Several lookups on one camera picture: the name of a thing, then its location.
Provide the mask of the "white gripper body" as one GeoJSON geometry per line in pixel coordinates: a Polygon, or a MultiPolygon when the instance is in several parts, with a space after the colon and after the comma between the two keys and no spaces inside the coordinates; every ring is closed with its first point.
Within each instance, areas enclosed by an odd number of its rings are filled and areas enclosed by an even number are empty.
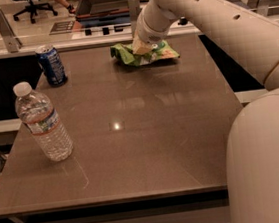
{"type": "Polygon", "coordinates": [[[136,32],[144,43],[160,43],[168,35],[166,18],[161,15],[140,14],[136,32]]]}

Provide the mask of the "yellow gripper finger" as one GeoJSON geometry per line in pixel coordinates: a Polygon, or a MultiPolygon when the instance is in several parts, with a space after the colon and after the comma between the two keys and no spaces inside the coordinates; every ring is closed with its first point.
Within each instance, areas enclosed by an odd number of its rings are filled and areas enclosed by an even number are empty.
{"type": "Polygon", "coordinates": [[[142,40],[135,38],[132,44],[133,53],[136,55],[145,55],[148,52],[151,52],[152,45],[148,43],[144,43],[142,40]]]}

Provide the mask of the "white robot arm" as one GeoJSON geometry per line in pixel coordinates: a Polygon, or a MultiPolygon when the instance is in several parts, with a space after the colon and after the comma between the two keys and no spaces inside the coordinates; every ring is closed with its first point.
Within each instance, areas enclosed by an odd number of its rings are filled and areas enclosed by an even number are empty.
{"type": "Polygon", "coordinates": [[[186,18],[265,93],[237,115],[226,148],[232,223],[279,223],[279,23],[227,0],[149,0],[137,19],[145,53],[186,18]]]}

